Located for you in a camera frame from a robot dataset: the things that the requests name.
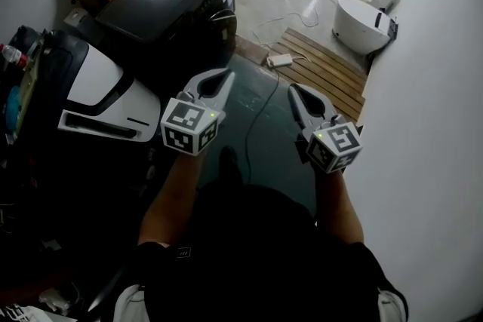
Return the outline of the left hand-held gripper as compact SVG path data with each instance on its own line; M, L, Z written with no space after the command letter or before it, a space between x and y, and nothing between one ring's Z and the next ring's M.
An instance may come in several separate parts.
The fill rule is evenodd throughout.
M166 147L199 155L216 138L224 107L235 80L228 68L195 75L175 98L170 98L160 120Z

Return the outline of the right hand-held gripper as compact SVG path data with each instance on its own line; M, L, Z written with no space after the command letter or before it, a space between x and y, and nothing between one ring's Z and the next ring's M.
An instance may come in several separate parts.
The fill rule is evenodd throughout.
M348 167L363 149L358 128L335 115L328 97L313 87L291 84L288 98L295 121L301 128L303 161L312 162L324 173ZM317 118L325 119L317 125Z

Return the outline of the person's left forearm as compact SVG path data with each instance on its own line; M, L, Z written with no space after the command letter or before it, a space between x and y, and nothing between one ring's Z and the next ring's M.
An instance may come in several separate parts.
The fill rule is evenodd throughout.
M138 244L169 247L183 236L192 215L207 152L179 154L141 222Z

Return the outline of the person's right forearm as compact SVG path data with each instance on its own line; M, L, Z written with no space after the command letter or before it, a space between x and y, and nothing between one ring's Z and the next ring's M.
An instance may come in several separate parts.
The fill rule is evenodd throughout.
M323 232L347 244L365 241L363 228L352 205L343 174L324 173L314 167L316 222Z

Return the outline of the wooden slat mat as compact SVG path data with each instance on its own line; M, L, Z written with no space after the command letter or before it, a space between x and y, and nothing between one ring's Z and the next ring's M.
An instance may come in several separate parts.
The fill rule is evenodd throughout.
M268 47L271 54L289 54L292 64L281 69L282 78L315 88L326 95L336 110L357 123L365 104L368 77L338 54L288 28Z

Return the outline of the brown wooden board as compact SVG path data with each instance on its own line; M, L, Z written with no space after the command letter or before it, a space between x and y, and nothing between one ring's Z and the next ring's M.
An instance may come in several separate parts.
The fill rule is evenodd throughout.
M239 35L235 36L235 53L258 66L263 66L269 55L267 49Z

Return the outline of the white power adapter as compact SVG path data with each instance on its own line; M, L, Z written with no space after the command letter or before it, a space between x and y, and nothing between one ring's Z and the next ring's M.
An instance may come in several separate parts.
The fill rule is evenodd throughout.
M268 67L277 68L283 66L289 66L293 63L293 58L290 54L276 54L269 55L266 58Z

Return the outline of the person's black shoe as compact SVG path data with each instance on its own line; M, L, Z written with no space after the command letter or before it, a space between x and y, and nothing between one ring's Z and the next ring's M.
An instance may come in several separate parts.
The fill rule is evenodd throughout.
M220 152L219 178L232 185L243 184L242 172L238 167L238 157L231 146L224 146Z

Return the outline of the black washing machine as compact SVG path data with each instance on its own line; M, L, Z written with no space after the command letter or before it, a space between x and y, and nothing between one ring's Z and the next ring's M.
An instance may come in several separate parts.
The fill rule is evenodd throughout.
M95 22L100 51L152 89L222 68L235 49L235 0L112 0Z

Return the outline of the white and black rounded appliance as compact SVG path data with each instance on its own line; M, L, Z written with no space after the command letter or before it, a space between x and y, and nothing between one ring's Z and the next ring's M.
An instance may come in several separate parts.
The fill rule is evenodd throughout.
M63 31L50 32L44 49L42 101L58 130L132 143L154 139L160 99L130 72Z

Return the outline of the grey plastic box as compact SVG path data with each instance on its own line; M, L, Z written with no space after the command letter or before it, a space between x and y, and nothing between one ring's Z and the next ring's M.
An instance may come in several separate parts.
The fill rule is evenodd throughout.
M63 22L73 29L88 29L94 22L92 16L84 8L73 8Z

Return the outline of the person's black shirt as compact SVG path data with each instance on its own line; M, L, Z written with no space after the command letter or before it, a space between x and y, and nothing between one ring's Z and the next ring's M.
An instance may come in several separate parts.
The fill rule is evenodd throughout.
M183 238L139 245L102 322L408 322L373 253L273 189L205 187Z

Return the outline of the blue plastic bag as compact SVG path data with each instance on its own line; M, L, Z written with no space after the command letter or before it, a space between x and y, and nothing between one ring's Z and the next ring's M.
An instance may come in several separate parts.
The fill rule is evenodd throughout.
M7 129L14 131L21 111L20 87L13 86L8 94L5 108L5 124Z

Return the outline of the clear bottle with red label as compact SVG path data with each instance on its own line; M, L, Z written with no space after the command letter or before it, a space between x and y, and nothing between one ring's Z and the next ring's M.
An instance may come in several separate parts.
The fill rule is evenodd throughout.
M7 63L12 63L21 69L24 69L29 62L27 56L22 51L8 44L0 44L0 54Z

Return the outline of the beige plastic frame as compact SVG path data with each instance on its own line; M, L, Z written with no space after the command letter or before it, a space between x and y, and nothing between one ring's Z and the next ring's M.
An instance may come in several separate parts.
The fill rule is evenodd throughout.
M33 43L29 47L29 50L26 53L29 62L23 70L23 77L19 84L21 111L17 121L17 127L14 131L11 131L14 141L16 141L20 135L23 121L26 117L32 95L38 81L38 68L40 65L40 58L44 50L45 39L49 33L49 31L44 29L38 35L38 38L33 41Z

